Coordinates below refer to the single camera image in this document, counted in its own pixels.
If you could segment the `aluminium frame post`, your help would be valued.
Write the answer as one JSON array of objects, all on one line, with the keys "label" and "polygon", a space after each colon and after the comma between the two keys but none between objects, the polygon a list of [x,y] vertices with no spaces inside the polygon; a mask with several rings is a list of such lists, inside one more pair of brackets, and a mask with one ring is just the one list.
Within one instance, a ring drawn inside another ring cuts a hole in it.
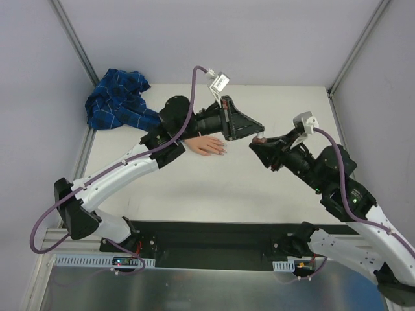
[{"label": "aluminium frame post", "polygon": [[392,0],[381,0],[375,10],[373,11],[372,15],[370,16],[368,22],[365,24],[362,32],[360,33],[357,41],[353,45],[351,51],[349,52],[346,60],[344,61],[340,71],[336,75],[334,81],[327,89],[327,95],[329,98],[333,98],[334,94],[336,93],[337,89],[340,87],[341,83],[346,78],[348,72],[351,70],[353,64],[357,61],[363,47],[365,46],[366,42],[370,39],[373,31],[375,30],[376,26],[379,24],[380,20],[384,16],[386,10],[391,5]]},{"label": "aluminium frame post", "polygon": [[77,35],[77,32],[69,18],[68,13],[65,11],[65,8],[60,0],[50,0],[52,9],[58,21],[60,22],[67,38],[69,39],[70,44],[72,45],[78,59],[80,60],[81,65],[83,66],[88,78],[91,80],[91,83],[96,86],[99,83],[99,77],[94,70],[92,63],[84,49],[84,46]]}]

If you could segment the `blue plaid cloth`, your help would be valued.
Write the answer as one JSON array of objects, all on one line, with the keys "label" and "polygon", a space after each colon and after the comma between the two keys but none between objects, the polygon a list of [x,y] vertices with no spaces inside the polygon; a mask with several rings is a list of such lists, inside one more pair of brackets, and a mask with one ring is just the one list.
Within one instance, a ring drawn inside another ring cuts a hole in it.
[{"label": "blue plaid cloth", "polygon": [[87,124],[94,130],[127,125],[150,131],[160,119],[142,97],[149,89],[149,82],[138,71],[107,70],[85,103]]}]

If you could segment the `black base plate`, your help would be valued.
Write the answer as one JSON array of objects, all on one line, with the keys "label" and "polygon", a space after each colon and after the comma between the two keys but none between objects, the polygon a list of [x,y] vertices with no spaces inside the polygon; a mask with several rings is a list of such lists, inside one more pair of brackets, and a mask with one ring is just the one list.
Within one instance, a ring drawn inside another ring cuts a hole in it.
[{"label": "black base plate", "polygon": [[158,268],[270,271],[279,242],[311,224],[133,221],[139,255]]}]

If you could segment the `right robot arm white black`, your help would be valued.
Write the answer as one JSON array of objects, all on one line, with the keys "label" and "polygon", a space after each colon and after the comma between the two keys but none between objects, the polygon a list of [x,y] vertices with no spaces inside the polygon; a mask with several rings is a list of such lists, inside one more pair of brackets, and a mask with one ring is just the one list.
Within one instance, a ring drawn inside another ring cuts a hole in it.
[{"label": "right robot arm white black", "polygon": [[309,222],[278,238],[278,249],[286,256],[300,258],[311,252],[335,260],[373,282],[389,301],[413,307],[414,246],[398,233],[374,196],[350,178],[357,164],[343,146],[327,132],[317,132],[330,142],[318,157],[313,157],[303,143],[294,144],[300,136],[297,130],[280,137],[254,139],[249,147],[265,168],[276,172],[285,167],[312,188],[326,211],[363,237],[372,250],[339,241]]}]

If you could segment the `right aluminium frame post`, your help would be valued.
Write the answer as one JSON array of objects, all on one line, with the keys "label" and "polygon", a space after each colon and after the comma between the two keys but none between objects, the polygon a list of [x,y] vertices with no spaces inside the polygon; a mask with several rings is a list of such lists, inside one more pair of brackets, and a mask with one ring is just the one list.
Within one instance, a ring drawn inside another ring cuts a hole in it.
[{"label": "right aluminium frame post", "polygon": [[391,5],[392,0],[381,0],[375,10],[373,11],[372,15],[370,16],[368,22],[365,24],[362,32],[360,33],[357,41],[353,45],[351,51],[349,52],[346,60],[344,61],[340,71],[336,75],[334,81],[327,89],[327,95],[329,98],[333,98],[334,94],[336,93],[337,89],[340,87],[341,83],[346,78],[348,72],[351,70],[353,64],[357,61],[363,47],[365,46],[366,42],[370,39],[373,31],[375,30],[376,26],[379,24],[380,20],[384,16],[386,10]]}]

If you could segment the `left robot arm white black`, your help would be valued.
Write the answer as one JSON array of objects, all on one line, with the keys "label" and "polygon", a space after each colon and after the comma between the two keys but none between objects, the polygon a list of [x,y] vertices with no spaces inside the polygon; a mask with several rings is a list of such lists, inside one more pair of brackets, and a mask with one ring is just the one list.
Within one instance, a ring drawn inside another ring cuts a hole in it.
[{"label": "left robot arm white black", "polygon": [[239,140],[264,131],[264,126],[240,112],[229,96],[193,113],[187,97],[171,97],[159,112],[160,125],[143,136],[117,161],[86,178],[54,183],[56,208],[73,240],[90,235],[112,240],[124,252],[132,251],[137,236],[129,220],[99,210],[112,194],[146,174],[173,162],[185,152],[183,140],[201,134],[221,133],[225,140]]}]

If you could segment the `mannequin hand with nails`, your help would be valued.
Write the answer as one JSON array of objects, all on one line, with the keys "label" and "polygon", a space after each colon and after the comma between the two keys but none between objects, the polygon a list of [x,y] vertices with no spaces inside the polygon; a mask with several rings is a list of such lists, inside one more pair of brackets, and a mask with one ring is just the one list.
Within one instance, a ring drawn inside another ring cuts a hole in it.
[{"label": "mannequin hand with nails", "polygon": [[194,137],[186,139],[184,143],[190,151],[202,156],[210,156],[212,154],[222,156],[226,153],[225,144],[212,136]]}]

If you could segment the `left aluminium frame post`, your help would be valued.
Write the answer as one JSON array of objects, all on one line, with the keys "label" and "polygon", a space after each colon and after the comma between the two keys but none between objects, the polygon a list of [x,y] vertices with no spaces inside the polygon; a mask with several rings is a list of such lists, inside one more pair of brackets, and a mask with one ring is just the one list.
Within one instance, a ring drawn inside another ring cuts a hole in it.
[{"label": "left aluminium frame post", "polygon": [[77,35],[77,32],[69,18],[68,13],[65,11],[65,8],[60,0],[50,0],[52,9],[58,21],[60,22],[67,38],[69,39],[70,44],[72,45],[78,59],[80,60],[81,65],[83,66],[88,78],[91,80],[91,83],[96,86],[99,83],[99,77],[94,70],[92,63],[84,49],[84,46]]}]

